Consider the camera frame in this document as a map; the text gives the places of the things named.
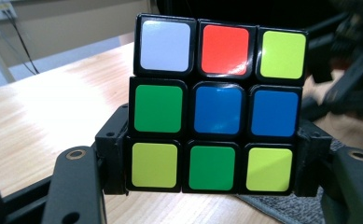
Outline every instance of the table surface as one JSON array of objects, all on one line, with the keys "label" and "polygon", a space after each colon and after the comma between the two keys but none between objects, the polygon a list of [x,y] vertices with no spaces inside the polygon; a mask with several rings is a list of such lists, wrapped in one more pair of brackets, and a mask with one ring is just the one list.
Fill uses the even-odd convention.
[{"label": "table surface", "polygon": [[[91,146],[114,111],[128,102],[132,75],[133,44],[128,44],[1,87],[2,196],[50,176],[64,150]],[[329,86],[308,79],[304,94],[322,96]],[[363,148],[363,121],[328,114],[317,125]],[[131,192],[105,195],[105,206],[108,223],[278,223],[230,195]]]}]

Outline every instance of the rubik's cube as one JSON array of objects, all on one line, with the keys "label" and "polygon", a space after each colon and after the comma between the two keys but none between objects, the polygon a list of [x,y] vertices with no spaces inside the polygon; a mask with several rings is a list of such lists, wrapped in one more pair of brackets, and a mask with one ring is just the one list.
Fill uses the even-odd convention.
[{"label": "rubik's cube", "polygon": [[140,14],[128,190],[287,195],[307,33]]}]

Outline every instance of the yellow-green sticker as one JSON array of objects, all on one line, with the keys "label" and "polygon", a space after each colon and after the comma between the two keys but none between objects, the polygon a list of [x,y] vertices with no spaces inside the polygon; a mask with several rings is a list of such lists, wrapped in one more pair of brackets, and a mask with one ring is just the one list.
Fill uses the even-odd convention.
[{"label": "yellow-green sticker", "polygon": [[133,145],[132,183],[136,187],[173,188],[177,179],[177,147],[172,144]]},{"label": "yellow-green sticker", "polygon": [[303,34],[267,31],[263,34],[260,73],[263,77],[301,78],[305,48]]},{"label": "yellow-green sticker", "polygon": [[292,151],[287,148],[253,147],[248,153],[247,180],[249,190],[288,190],[292,168]]}]

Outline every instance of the black cable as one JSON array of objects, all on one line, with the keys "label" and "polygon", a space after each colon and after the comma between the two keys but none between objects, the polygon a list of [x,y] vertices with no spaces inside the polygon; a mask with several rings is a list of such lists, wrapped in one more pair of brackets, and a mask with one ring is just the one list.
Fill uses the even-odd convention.
[{"label": "black cable", "polygon": [[27,57],[29,58],[30,64],[33,66],[34,70],[35,70],[35,74],[39,74],[38,70],[36,69],[33,60],[30,56],[29,50],[27,49],[26,45],[24,44],[23,38],[21,37],[21,33],[19,32],[18,26],[16,25],[16,21],[15,18],[13,17],[12,13],[10,12],[10,10],[6,10],[3,11],[4,14],[6,14],[8,20],[10,21],[10,23],[12,24],[13,28],[15,28],[16,33],[18,34],[19,40],[21,41],[21,44],[23,45],[24,51],[27,54]]},{"label": "black cable", "polygon": [[9,42],[7,36],[1,31],[0,29],[0,36],[6,41],[6,43],[9,45],[9,47],[13,50],[15,55],[21,60],[21,63],[31,72],[33,75],[36,75],[34,71],[32,71],[29,66],[24,62],[24,59],[21,57],[21,55],[18,53],[18,51],[12,46],[12,44]]}]

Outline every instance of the blue sticker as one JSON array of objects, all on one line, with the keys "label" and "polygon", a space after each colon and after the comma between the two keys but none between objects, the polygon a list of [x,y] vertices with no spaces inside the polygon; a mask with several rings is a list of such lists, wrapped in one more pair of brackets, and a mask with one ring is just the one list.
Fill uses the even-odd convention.
[{"label": "blue sticker", "polygon": [[290,137],[296,129],[299,96],[290,91],[257,91],[251,132],[254,135]]},{"label": "blue sticker", "polygon": [[194,129],[197,133],[237,134],[241,113],[239,88],[199,87],[196,90]]}]

